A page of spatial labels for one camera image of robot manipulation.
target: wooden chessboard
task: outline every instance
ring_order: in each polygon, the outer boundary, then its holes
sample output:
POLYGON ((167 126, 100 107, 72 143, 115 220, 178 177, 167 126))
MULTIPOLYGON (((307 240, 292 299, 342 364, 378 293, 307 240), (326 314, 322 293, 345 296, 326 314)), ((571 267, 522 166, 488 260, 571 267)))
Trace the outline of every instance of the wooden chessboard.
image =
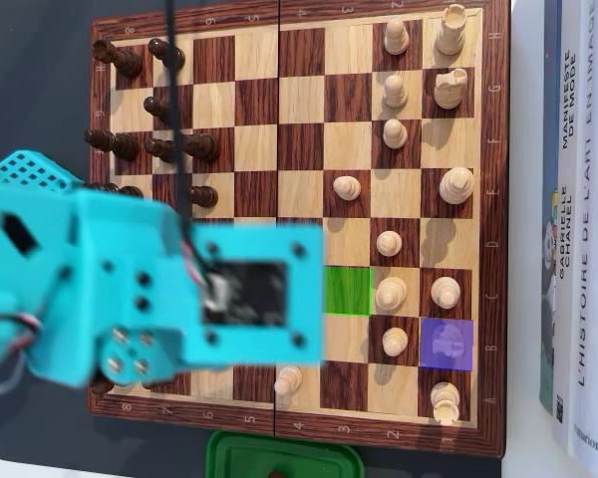
MULTIPOLYGON (((507 257, 507 112, 509 1, 467 0, 465 44, 447 57, 435 48, 451 2, 248 0, 175 13, 176 43, 186 55, 178 74, 183 132, 219 141, 216 162, 187 157, 187 179, 219 196, 198 221, 312 221, 323 227, 324 361, 301 367, 303 381, 275 396, 277 371, 266 366, 193 370, 147 390, 140 384, 89 392, 96 414, 247 430, 279 436, 501 456, 504 443, 507 257), (389 18, 406 22, 410 46, 383 48, 389 18), (435 77, 464 68, 460 106, 441 110, 435 77), (383 82, 401 75, 409 100, 382 102, 383 82), (404 148, 383 144, 382 128, 398 119, 404 148), (470 169, 472 197, 462 205, 439 196, 443 174, 470 169), (362 186, 353 202, 332 188, 339 175, 362 186), (376 240, 398 232, 403 249, 378 253, 376 240), (459 303, 447 311, 431 299, 433 281, 453 277, 459 303), (395 312, 374 297, 386 277, 408 286, 395 312), (454 325, 470 353, 443 365, 431 353, 438 326, 454 325), (406 331, 409 344, 387 356, 382 335, 406 331), (459 392, 459 421, 439 426, 430 392, 439 382, 459 392)), ((161 13, 93 22, 105 38, 143 56, 129 81, 92 60, 90 127, 127 132, 142 143, 169 138, 143 110, 165 99, 163 64, 150 38, 165 39, 161 13)), ((144 151, 134 162, 90 150, 90 180, 139 187, 145 198, 173 205, 173 168, 144 151)))

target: white pawn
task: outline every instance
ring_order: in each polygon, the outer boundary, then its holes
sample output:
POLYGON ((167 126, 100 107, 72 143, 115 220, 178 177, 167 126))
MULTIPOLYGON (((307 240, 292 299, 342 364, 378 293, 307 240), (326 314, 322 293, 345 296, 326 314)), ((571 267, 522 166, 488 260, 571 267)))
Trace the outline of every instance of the white pawn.
POLYGON ((474 191, 474 175, 465 167, 454 167, 444 174, 439 194, 447 204, 462 204, 474 191))
POLYGON ((396 357, 408 346, 408 334, 403 329, 392 327, 383 334, 383 351, 390 357, 396 357))
POLYGON ((379 309, 394 311, 398 309, 406 299, 408 286, 398 277, 384 279, 377 288, 375 302, 379 309))
POLYGON ((408 92, 399 75, 389 75, 384 85, 383 99, 390 108, 400 108, 408 101, 408 92))
POLYGON ((452 425, 458 420, 460 412, 458 389, 446 381, 437 383, 430 394, 435 420, 441 425, 452 425))
POLYGON ((430 290, 432 300, 443 309, 451 309, 458 303, 460 286, 452 277, 439 277, 430 290))
POLYGON ((377 249, 386 257, 396 256, 402 247, 401 236, 395 231, 382 232, 377 238, 377 249))
POLYGON ((441 29, 437 34, 437 49, 444 55, 455 55, 465 43, 467 13, 462 5, 449 5, 443 11, 441 29))
POLYGON ((359 179, 352 176, 339 176, 332 183, 335 192, 346 201, 353 201, 361 194, 359 179))
POLYGON ((383 141, 391 149, 399 149, 408 140, 408 130, 398 119, 388 119, 383 126, 383 141))
POLYGON ((394 18, 388 22, 383 45, 390 55, 401 55, 406 51, 410 45, 410 35, 403 21, 394 18))
POLYGON ((284 366, 277 375, 275 391, 280 395, 292 393, 299 388, 302 379, 303 375, 299 368, 293 365, 284 366))

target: green highlighted square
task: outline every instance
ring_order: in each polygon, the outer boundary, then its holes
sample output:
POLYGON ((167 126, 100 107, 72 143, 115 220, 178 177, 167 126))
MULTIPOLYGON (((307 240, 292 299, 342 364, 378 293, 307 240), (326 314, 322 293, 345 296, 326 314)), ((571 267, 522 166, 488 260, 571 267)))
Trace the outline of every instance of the green highlighted square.
POLYGON ((372 269, 369 267, 324 268, 324 312, 370 316, 372 269))

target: purple highlighted square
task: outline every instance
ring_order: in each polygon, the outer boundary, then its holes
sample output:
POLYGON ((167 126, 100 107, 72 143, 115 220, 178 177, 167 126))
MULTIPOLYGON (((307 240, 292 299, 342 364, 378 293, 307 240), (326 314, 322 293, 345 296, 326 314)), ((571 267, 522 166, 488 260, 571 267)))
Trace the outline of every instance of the purple highlighted square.
POLYGON ((421 318, 419 366, 471 371, 472 321, 421 318))

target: green container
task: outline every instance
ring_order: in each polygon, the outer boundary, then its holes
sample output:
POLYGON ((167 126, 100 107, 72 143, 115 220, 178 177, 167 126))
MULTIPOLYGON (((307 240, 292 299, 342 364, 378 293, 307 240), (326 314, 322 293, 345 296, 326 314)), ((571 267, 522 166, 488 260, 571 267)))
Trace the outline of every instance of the green container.
POLYGON ((213 432, 206 444, 204 478, 363 478, 363 473, 361 458, 346 445, 231 431, 213 432))

